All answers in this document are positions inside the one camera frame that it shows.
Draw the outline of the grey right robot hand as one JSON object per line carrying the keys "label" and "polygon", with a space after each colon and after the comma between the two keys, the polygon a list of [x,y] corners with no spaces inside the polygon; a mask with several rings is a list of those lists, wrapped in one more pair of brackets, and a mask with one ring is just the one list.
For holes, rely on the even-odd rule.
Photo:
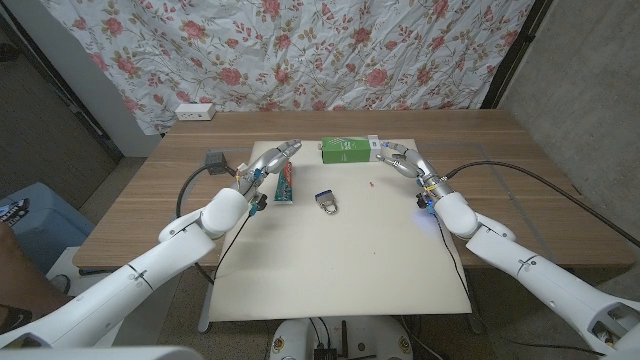
{"label": "grey right robot hand", "polygon": [[391,154],[386,156],[380,153],[376,155],[376,159],[394,168],[401,175],[415,179],[423,192],[431,198],[439,200],[454,192],[417,150],[391,141],[381,143],[381,150],[384,149],[391,151]]}

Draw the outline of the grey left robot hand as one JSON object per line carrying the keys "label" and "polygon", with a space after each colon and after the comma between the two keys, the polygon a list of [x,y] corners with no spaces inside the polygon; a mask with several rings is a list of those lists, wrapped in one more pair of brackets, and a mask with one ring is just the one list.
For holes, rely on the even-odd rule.
{"label": "grey left robot hand", "polygon": [[270,174],[280,173],[289,160],[301,149],[300,139],[292,139],[270,148],[252,162],[231,185],[247,200],[252,199]]}

